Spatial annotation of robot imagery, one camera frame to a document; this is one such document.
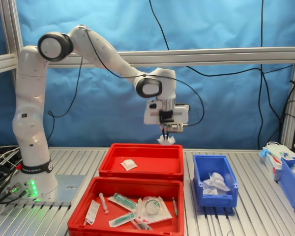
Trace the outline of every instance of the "plastic syringe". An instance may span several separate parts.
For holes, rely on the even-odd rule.
[[[178,217],[178,210],[177,210],[177,206],[176,206],[176,202],[175,202],[175,198],[174,197],[173,197],[173,205],[174,205],[175,215]]]
[[[103,209],[105,211],[105,214],[108,213],[108,210],[107,210],[107,205],[106,205],[106,202],[105,202],[105,199],[104,199],[104,195],[102,193],[99,193],[99,198],[100,198],[100,201],[102,202],[102,205],[103,205]]]

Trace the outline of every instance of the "syringe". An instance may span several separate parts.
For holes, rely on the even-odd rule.
[[[99,198],[100,198],[100,201],[102,202],[102,205],[103,205],[103,209],[105,211],[105,214],[108,213],[108,210],[107,210],[107,205],[106,205],[106,202],[105,202],[105,199],[104,199],[104,195],[102,193],[99,193]]]

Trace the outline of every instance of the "blue backdrop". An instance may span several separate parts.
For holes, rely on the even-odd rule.
[[[177,1],[152,0],[171,49],[259,47],[261,0]],[[166,50],[148,0],[30,0],[17,2],[24,45],[36,45],[49,31],[69,32],[86,24],[118,51]],[[295,46],[295,0],[267,0],[264,7],[264,47]],[[195,66],[206,74],[230,73],[259,65]],[[264,65],[270,71],[287,65]],[[150,72],[154,68],[139,68]],[[203,98],[206,115],[175,139],[184,148],[256,149],[261,124],[258,111],[259,71],[233,76],[203,77],[186,67],[172,67],[178,79],[191,85]],[[288,95],[291,68],[266,74],[271,102],[278,114]],[[48,69],[44,126],[52,128],[56,116],[68,108],[75,90],[78,68]],[[177,102],[191,105],[190,123],[201,117],[201,104],[185,85],[177,83]],[[0,145],[15,143],[12,119],[13,85],[0,75]],[[98,68],[82,68],[78,95],[70,112],[56,119],[51,146],[103,147],[115,142],[156,143],[159,127],[144,125],[146,100],[131,85]],[[263,84],[264,116],[261,144],[277,129]]]

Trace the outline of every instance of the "green led light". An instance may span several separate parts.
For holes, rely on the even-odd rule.
[[[31,180],[30,182],[31,182],[31,186],[32,186],[32,188],[33,188],[33,190],[34,190],[34,195],[32,195],[32,197],[35,197],[35,196],[38,195],[38,191],[37,191],[37,189],[36,189],[36,185],[35,185],[34,180]]]

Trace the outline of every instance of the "medical supply box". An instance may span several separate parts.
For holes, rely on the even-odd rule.
[[[131,159],[137,167],[127,171],[121,163]],[[93,178],[68,221],[70,236],[184,236],[182,146],[155,144],[112,144],[100,168],[100,177]],[[84,225],[92,200],[101,203],[103,193],[109,213],[100,206],[93,225]],[[171,219],[152,223],[150,230],[135,229],[131,222],[111,228],[109,221],[127,214],[125,208],[107,200],[120,193],[135,202],[148,196],[161,197]],[[173,197],[177,202],[175,216]]]
[[[200,207],[236,207],[238,184],[226,156],[193,155],[195,174],[193,183]],[[225,184],[231,190],[227,195],[203,194],[203,181],[209,179],[209,173],[217,172],[224,178]]]
[[[292,207],[295,208],[295,175],[291,171],[291,167],[295,164],[295,157],[293,159],[293,161],[287,161],[281,158],[282,170],[279,183]]]
[[[121,165],[127,159],[133,160],[137,167],[127,171]],[[182,146],[112,144],[99,168],[99,176],[183,181]]]
[[[281,177],[282,164],[280,160],[275,158],[271,153],[266,153],[261,157],[265,163],[267,170],[270,172],[274,181],[279,181]]]
[[[109,221],[127,214],[125,208],[107,200],[114,193],[120,193],[137,202],[146,196],[160,196],[172,215],[171,219],[152,223],[150,230],[137,230],[131,222],[111,228]],[[99,193],[103,193],[109,213],[105,214],[102,206],[99,207],[96,219],[92,225],[84,225],[84,219],[92,200],[101,203]],[[178,217],[175,216],[172,197],[175,198],[178,208]],[[70,236],[183,236],[184,235],[184,201],[183,184],[181,181],[95,177],[89,183],[83,197],[75,208],[68,221]]]

